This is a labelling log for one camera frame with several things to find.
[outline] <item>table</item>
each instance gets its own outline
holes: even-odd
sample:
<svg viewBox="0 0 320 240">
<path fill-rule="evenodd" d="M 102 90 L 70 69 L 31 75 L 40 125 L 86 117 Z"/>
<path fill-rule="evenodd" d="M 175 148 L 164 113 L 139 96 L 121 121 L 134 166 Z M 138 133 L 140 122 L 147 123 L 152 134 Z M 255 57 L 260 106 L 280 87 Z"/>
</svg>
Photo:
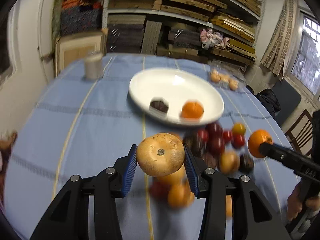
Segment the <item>table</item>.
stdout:
<svg viewBox="0 0 320 240">
<path fill-rule="evenodd" d="M 105 74 L 98 82 L 86 81 L 83 61 L 63 71 L 44 91 L 18 140 L 9 162 L 4 191 L 5 213 L 22 239 L 30 238 L 52 197 L 74 174 L 82 178 L 98 174 L 128 154 L 132 144 L 158 132 L 185 129 L 170 127 L 145 116 L 128 96 L 132 76 L 152 67 L 179 68 L 209 80 L 210 66 L 184 59 L 112 54 L 103 58 Z M 234 122 L 247 126 L 246 139 L 257 129 L 267 130 L 275 143 L 290 147 L 283 132 L 266 109 L 246 88 L 237 92 L 217 90 L 225 110 L 224 128 Z M 239 153 L 247 152 L 247 146 Z M 286 200 L 298 177 L 272 159 L 255 159 L 252 179 L 282 217 Z M 204 199 L 182 210 L 171 210 L 150 198 L 152 178 L 137 167 L 129 195 L 117 199 L 123 239 L 198 239 Z M 93 198 L 89 203 L 89 234 L 94 235 Z M 232 224 L 227 223 L 226 239 Z"/>
</svg>

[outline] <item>metal screw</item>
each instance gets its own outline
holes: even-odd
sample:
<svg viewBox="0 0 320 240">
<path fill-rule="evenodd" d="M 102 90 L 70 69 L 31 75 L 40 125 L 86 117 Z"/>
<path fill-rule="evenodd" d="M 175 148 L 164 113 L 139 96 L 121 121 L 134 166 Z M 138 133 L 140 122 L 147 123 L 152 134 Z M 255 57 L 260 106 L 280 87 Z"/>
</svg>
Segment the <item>metal screw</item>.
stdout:
<svg viewBox="0 0 320 240">
<path fill-rule="evenodd" d="M 71 181 L 72 181 L 72 182 L 76 182 L 76 181 L 78 181 L 79 179 L 80 179 L 79 175 L 73 175 L 73 176 L 71 177 Z"/>
<path fill-rule="evenodd" d="M 214 174 L 214 169 L 213 168 L 206 168 L 205 173 L 207 174 Z"/>
<path fill-rule="evenodd" d="M 243 182 L 248 182 L 250 180 L 250 178 L 247 175 L 243 175 L 243 176 L 241 176 L 241 180 Z"/>
<path fill-rule="evenodd" d="M 116 171 L 116 170 L 115 170 L 114 167 L 106 168 L 106 173 L 108 173 L 108 174 L 112 174 L 112 173 L 114 173 L 115 171 Z"/>
</svg>

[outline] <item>hand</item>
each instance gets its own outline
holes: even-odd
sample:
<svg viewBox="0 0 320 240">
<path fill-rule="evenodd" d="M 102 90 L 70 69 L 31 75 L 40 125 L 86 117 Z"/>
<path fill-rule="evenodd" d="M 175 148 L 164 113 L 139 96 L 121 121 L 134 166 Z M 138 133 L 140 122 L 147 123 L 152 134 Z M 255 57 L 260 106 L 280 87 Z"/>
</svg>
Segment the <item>hand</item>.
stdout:
<svg viewBox="0 0 320 240">
<path fill-rule="evenodd" d="M 287 211 L 287 219 L 291 221 L 296 218 L 298 214 L 302 210 L 302 203 L 299 200 L 301 183 L 299 182 L 291 195 L 288 197 L 288 211 Z M 318 196 L 308 198 L 306 200 L 306 206 L 311 208 L 313 211 L 317 211 L 320 208 L 320 198 Z"/>
</svg>

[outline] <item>dark fruit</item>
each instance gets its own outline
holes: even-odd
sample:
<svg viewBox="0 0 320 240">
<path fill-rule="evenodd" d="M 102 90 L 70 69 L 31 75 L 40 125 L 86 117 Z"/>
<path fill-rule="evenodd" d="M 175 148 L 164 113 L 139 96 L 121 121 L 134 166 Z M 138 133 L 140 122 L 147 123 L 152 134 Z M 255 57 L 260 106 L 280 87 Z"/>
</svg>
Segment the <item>dark fruit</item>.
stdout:
<svg viewBox="0 0 320 240">
<path fill-rule="evenodd" d="M 216 168 L 217 167 L 217 160 L 212 156 L 210 153 L 206 153 L 202 156 L 202 159 L 207 164 L 209 168 Z"/>
<path fill-rule="evenodd" d="M 214 137 L 208 142 L 208 151 L 213 156 L 219 156 L 221 155 L 226 148 L 226 143 L 222 136 L 220 137 Z"/>
<path fill-rule="evenodd" d="M 197 133 L 186 133 L 183 137 L 183 144 L 187 145 L 193 156 L 202 157 L 205 151 L 205 142 L 198 136 Z"/>
<path fill-rule="evenodd" d="M 221 128 L 218 122 L 207 124 L 205 129 L 208 131 L 210 138 L 214 136 L 222 136 L 222 133 L 223 133 L 223 129 Z"/>
<path fill-rule="evenodd" d="M 250 154 L 243 154 L 240 156 L 240 168 L 239 171 L 249 173 L 254 169 L 254 161 L 250 157 Z"/>
<path fill-rule="evenodd" d="M 226 143 L 230 142 L 232 140 L 232 131 L 231 130 L 225 130 L 222 134 L 223 138 L 224 138 L 224 141 Z"/>
<path fill-rule="evenodd" d="M 245 138 L 241 134 L 234 134 L 231 143 L 235 149 L 240 149 L 243 145 L 245 145 Z"/>
<path fill-rule="evenodd" d="M 200 129 L 197 132 L 198 136 L 204 141 L 207 142 L 209 140 L 209 133 L 205 129 Z"/>
<path fill-rule="evenodd" d="M 164 100 L 152 100 L 150 102 L 150 108 L 154 108 L 160 112 L 167 113 L 169 110 L 169 106 L 164 102 Z"/>
<path fill-rule="evenodd" d="M 157 200 L 167 200 L 170 185 L 161 183 L 157 180 L 153 180 L 151 187 L 149 188 L 150 195 Z"/>
</svg>

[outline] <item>window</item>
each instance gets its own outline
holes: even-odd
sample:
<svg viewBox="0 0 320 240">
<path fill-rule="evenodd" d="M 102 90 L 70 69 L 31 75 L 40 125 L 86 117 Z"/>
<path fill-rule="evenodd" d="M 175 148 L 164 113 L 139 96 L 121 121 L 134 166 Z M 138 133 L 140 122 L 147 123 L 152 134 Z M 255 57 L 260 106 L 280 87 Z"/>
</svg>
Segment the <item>window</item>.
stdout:
<svg viewBox="0 0 320 240">
<path fill-rule="evenodd" d="M 315 19 L 301 14 L 300 26 L 297 57 L 289 76 L 320 105 L 320 25 Z"/>
</svg>

